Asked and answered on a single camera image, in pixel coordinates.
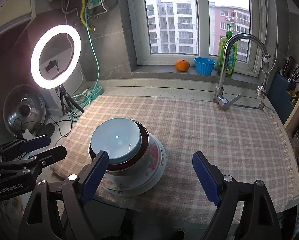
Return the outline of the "large pink floral deep plate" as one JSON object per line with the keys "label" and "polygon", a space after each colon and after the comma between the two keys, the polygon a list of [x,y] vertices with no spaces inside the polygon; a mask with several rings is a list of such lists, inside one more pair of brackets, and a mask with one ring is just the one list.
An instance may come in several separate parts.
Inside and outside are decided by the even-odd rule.
{"label": "large pink floral deep plate", "polygon": [[162,143],[152,134],[150,134],[149,153],[150,163],[142,176],[143,183],[141,185],[134,189],[125,185],[116,186],[109,175],[104,175],[101,187],[111,194],[122,197],[133,197],[149,191],[161,179],[167,163],[167,154]]}

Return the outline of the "small pink floral deep plate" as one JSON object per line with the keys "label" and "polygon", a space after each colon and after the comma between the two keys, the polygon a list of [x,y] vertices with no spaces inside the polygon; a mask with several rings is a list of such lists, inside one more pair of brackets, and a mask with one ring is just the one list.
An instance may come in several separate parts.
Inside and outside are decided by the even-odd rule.
{"label": "small pink floral deep plate", "polygon": [[136,173],[128,176],[114,176],[107,172],[101,180],[101,186],[105,190],[115,194],[138,190],[154,179],[158,175],[160,168],[165,167],[165,148],[156,136],[150,133],[149,137],[149,159],[147,165],[141,171],[136,171]]}

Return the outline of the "light blue ceramic bowl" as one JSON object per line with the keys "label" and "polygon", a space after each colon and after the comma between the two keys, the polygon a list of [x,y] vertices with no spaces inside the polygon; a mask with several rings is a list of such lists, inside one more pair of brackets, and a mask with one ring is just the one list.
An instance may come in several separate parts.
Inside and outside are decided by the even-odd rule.
{"label": "light blue ceramic bowl", "polygon": [[113,118],[101,123],[93,132],[90,141],[92,151],[107,152],[110,164],[121,164],[132,159],[141,147],[141,132],[130,119]]}

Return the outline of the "stainless steel bowl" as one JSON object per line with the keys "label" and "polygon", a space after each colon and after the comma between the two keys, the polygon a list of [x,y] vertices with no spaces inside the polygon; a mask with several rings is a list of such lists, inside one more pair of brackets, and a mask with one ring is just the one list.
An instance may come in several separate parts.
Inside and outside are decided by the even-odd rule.
{"label": "stainless steel bowl", "polygon": [[[147,130],[145,129],[145,127],[144,127],[142,124],[140,124],[140,123],[138,123],[138,122],[136,122],[136,121],[134,121],[134,122],[135,122],[135,123],[138,125],[138,127],[140,128],[141,138],[142,138],[141,147],[140,147],[140,149],[139,149],[139,151],[138,151],[137,153],[141,153],[141,154],[143,154],[143,153],[146,152],[146,150],[147,150],[147,146],[148,146],[148,144],[149,144],[148,132],[147,132]],[[90,157],[91,160],[93,160],[93,159],[96,157],[96,155],[97,155],[97,154],[95,154],[95,153],[92,151],[92,149],[91,149],[91,147],[90,147],[90,144],[89,144],[89,147],[88,147],[88,152],[89,152],[89,157]]]}

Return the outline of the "metal pot lid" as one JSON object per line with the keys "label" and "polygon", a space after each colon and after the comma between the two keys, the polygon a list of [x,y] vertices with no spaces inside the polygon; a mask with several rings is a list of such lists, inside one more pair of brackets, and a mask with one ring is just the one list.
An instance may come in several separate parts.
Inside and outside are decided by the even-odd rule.
{"label": "metal pot lid", "polygon": [[18,85],[5,98],[3,120],[7,131],[12,135],[19,137],[26,130],[33,134],[45,119],[45,100],[33,86]]}

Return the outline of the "pink plaid cloth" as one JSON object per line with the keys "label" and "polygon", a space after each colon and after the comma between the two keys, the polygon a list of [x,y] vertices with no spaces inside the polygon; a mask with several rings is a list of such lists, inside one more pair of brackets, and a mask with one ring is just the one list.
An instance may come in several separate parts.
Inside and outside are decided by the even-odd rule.
{"label": "pink plaid cloth", "polygon": [[143,124],[162,142],[167,164],[162,178],[146,193],[121,197],[99,188],[96,195],[101,200],[162,217],[209,223],[216,207],[208,201],[192,167],[197,151],[237,181],[262,180],[277,212],[299,195],[294,152],[274,113],[237,106],[221,111],[215,103],[199,100],[102,95],[74,125],[63,144],[66,158],[51,170],[65,178],[90,163],[91,135],[112,118]]}

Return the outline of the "dark knife block holder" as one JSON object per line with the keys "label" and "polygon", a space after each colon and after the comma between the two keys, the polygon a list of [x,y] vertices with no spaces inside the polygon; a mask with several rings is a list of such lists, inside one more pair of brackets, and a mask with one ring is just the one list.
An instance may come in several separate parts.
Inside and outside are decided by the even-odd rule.
{"label": "dark knife block holder", "polygon": [[288,83],[284,77],[276,73],[267,93],[267,98],[274,107],[282,124],[287,121],[294,109],[292,105],[293,97],[289,94],[289,91],[295,92],[295,87],[295,83]]}

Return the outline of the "black scissors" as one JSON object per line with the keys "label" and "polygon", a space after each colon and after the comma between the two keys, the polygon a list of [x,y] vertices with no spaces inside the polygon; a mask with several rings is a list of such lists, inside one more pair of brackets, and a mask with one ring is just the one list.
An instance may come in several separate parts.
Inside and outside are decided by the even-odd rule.
{"label": "black scissors", "polygon": [[288,83],[299,83],[299,67],[296,67],[292,73],[292,75],[290,76],[290,78],[288,78],[287,80]]}

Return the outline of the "blue fluted cup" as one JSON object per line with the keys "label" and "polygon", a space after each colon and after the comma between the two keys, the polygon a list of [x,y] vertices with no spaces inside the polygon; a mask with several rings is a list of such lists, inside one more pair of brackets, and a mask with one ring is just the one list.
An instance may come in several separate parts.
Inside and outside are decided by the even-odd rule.
{"label": "blue fluted cup", "polygon": [[196,57],[194,59],[194,64],[198,74],[209,76],[211,75],[216,63],[213,59],[206,57]]}

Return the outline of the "orange tangerine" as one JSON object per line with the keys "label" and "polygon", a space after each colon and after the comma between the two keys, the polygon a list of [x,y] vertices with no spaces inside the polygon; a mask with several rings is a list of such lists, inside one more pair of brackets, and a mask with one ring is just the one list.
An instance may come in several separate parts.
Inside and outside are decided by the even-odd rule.
{"label": "orange tangerine", "polygon": [[175,62],[175,68],[179,72],[186,72],[190,68],[190,63],[185,59],[177,60]]}

